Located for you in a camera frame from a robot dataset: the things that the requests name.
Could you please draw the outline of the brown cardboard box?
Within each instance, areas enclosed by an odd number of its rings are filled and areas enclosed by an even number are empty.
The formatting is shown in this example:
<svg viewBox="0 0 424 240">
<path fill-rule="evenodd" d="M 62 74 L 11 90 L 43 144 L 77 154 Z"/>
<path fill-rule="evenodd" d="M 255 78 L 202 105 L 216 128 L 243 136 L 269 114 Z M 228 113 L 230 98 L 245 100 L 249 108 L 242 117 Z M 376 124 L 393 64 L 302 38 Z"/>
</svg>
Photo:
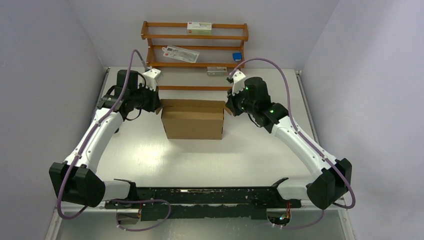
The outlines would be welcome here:
<svg viewBox="0 0 424 240">
<path fill-rule="evenodd" d="M 170 140 L 221 140 L 225 113 L 233 115 L 221 100 L 162 99 L 155 111 Z"/>
</svg>

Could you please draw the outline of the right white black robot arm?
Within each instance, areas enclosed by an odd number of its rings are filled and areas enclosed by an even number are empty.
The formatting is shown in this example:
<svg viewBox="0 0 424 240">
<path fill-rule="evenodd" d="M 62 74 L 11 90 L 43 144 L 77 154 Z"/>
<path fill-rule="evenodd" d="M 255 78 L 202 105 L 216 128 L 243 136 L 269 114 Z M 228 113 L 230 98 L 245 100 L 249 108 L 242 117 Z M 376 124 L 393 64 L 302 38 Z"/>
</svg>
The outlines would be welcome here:
<svg viewBox="0 0 424 240">
<path fill-rule="evenodd" d="M 261 77 L 236 73 L 230 82 L 233 86 L 227 92 L 225 106 L 232 115 L 248 114 L 258 127 L 289 147 L 310 173 L 279 183 L 269 197 L 275 207 L 282 207 L 288 200 L 309 200 L 325 210 L 348 192 L 352 164 L 346 158 L 337 159 L 307 135 L 285 106 L 271 100 Z"/>
</svg>

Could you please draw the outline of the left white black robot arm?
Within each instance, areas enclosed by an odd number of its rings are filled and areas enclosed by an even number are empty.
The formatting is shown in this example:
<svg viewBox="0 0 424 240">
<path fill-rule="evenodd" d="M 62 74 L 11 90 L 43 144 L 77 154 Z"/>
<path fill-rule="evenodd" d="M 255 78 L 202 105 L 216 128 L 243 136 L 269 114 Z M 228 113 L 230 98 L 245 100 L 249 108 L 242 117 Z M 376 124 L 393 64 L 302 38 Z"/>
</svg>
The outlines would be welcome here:
<svg viewBox="0 0 424 240">
<path fill-rule="evenodd" d="M 123 179 L 101 180 L 96 172 L 101 157 L 130 112 L 155 112 L 161 105 L 156 68 L 143 73 L 121 69 L 116 83 L 98 101 L 93 120 L 73 152 L 63 162 L 54 162 L 49 176 L 60 202 L 96 207 L 115 200 L 126 208 L 139 200 L 134 182 Z"/>
</svg>

